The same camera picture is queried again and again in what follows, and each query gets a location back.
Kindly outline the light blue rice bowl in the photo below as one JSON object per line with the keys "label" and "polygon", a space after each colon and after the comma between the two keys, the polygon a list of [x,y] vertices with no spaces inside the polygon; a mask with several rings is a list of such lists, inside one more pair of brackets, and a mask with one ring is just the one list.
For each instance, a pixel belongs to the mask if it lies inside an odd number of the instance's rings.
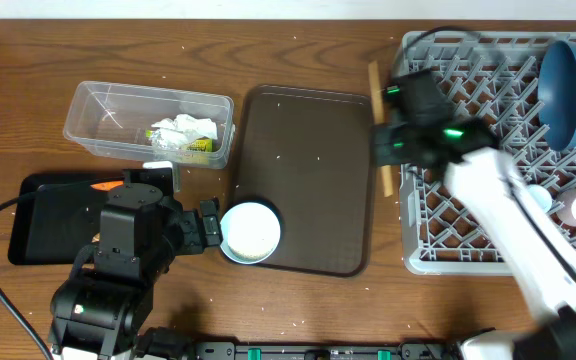
{"label": "light blue rice bowl", "polygon": [[223,254],[244,265],[267,259],[278,247],[282,233],[277,214],[259,202],[243,202],[231,207],[220,226]]}

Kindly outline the wooden chopstick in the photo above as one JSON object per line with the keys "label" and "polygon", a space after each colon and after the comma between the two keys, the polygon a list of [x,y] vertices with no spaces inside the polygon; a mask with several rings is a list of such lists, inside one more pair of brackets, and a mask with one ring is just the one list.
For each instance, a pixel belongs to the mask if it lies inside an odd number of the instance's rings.
{"label": "wooden chopstick", "polygon": [[[379,67],[377,61],[372,61],[368,65],[368,80],[369,80],[370,98],[371,98],[374,124],[381,125],[385,122],[385,120],[384,120],[384,106],[381,95],[382,87],[379,77]],[[394,194],[391,166],[390,165],[380,166],[379,170],[383,185],[383,195],[385,198],[391,197]]]}

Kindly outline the green snack wrapper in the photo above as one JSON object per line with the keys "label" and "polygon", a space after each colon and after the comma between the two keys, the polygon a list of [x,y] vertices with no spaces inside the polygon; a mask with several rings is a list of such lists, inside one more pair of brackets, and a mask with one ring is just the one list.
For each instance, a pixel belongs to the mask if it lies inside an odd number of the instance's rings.
{"label": "green snack wrapper", "polygon": [[[147,139],[150,141],[150,137],[154,131],[147,130],[145,132]],[[213,140],[203,137],[194,138],[183,134],[186,137],[186,142],[177,150],[182,151],[197,151],[197,152],[212,152],[213,151]]]}

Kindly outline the white tissue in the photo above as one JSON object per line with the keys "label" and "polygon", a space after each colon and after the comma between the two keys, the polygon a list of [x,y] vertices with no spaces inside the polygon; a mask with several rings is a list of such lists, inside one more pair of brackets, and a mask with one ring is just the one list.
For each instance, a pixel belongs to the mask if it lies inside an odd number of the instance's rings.
{"label": "white tissue", "polygon": [[164,118],[153,123],[153,131],[158,129],[170,129],[181,132],[189,137],[218,139],[217,124],[210,118],[197,119],[188,114],[179,114],[174,119]]}

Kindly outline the aluminium foil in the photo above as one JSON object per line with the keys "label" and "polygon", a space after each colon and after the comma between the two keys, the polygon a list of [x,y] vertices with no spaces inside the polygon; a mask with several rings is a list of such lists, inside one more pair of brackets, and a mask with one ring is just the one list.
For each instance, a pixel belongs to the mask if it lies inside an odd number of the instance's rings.
{"label": "aluminium foil", "polygon": [[177,150],[186,142],[186,137],[169,129],[159,129],[152,133],[150,141],[153,147],[164,150]]}

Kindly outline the orange carrot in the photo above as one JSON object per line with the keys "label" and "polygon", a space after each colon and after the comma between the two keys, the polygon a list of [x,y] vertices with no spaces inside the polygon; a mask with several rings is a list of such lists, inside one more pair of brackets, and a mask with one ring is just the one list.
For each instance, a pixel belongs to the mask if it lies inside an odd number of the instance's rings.
{"label": "orange carrot", "polygon": [[107,181],[101,183],[92,184],[91,187],[98,191],[105,191],[108,192],[116,187],[122,186],[124,184],[123,181]]}

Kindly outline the light blue cup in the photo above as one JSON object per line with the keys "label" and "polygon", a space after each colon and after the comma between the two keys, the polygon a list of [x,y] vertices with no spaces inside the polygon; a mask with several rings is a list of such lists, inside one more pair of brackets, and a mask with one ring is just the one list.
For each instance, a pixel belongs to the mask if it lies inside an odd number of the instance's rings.
{"label": "light blue cup", "polygon": [[530,184],[527,186],[527,190],[544,213],[547,213],[552,208],[553,199],[550,192],[545,187],[537,184]]}

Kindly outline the blue plate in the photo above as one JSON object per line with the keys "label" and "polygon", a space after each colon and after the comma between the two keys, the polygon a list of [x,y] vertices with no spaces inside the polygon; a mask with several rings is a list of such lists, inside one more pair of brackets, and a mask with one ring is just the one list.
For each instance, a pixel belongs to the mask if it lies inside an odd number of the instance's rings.
{"label": "blue plate", "polygon": [[558,40],[548,47],[539,71],[538,100],[548,146],[554,151],[576,147],[576,43]]}

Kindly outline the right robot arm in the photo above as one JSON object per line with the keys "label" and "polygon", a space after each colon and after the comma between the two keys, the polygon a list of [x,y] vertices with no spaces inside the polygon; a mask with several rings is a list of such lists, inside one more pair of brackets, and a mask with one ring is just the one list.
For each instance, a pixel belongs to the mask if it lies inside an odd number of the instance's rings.
{"label": "right robot arm", "polygon": [[481,121],[440,130],[444,185],[511,270],[537,330],[488,331],[463,341],[465,359],[575,359],[576,251],[527,190],[512,158]]}

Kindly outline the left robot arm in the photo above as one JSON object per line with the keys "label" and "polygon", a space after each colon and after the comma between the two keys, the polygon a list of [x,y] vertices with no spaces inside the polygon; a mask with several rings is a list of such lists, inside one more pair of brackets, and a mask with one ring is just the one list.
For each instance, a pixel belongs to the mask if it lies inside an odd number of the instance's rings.
{"label": "left robot arm", "polygon": [[111,190],[100,239],[80,250],[52,299],[50,359],[196,359],[196,345],[169,328],[139,332],[154,285],[178,256],[244,246],[246,263],[264,261],[282,236],[281,213],[267,199],[220,216],[217,200],[185,210],[168,188],[128,181]]}

